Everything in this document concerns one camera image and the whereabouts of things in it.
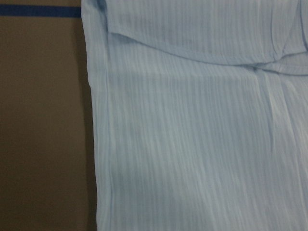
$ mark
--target textured fabric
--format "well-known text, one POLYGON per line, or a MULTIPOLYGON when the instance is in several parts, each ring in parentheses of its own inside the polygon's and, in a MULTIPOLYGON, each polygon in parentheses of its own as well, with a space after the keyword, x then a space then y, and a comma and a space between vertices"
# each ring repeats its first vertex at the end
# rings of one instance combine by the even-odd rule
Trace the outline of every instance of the textured fabric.
POLYGON ((83 0, 98 231, 308 231, 307 0, 83 0))

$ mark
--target striped fabric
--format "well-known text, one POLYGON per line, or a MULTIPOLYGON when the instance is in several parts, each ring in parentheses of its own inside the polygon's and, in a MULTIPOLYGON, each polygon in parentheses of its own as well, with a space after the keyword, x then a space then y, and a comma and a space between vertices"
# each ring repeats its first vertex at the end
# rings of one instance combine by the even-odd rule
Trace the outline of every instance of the striped fabric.
POLYGON ((83 0, 98 231, 308 231, 307 0, 83 0))

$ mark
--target blue line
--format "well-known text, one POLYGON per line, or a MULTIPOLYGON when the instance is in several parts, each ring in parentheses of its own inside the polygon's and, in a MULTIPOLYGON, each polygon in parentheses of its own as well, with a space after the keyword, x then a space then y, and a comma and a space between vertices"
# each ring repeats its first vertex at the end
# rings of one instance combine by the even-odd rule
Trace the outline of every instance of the blue line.
POLYGON ((81 18, 80 7, 0 4, 0 16, 81 18))

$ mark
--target brown surface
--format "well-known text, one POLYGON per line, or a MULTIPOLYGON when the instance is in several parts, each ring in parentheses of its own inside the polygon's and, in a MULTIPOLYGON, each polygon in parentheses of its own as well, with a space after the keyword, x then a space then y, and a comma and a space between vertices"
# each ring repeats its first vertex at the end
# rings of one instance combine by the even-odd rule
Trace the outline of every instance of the brown surface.
POLYGON ((0 0, 0 4, 80 6, 81 0, 0 0))
POLYGON ((94 231, 81 19, 0 17, 0 41, 0 230, 94 231))

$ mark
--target light blue shirt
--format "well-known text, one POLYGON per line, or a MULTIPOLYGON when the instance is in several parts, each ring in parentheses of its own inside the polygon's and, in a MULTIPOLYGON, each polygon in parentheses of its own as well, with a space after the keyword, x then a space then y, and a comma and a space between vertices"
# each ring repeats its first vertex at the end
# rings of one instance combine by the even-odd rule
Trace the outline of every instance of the light blue shirt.
POLYGON ((308 231, 308 0, 83 0, 98 231, 308 231))

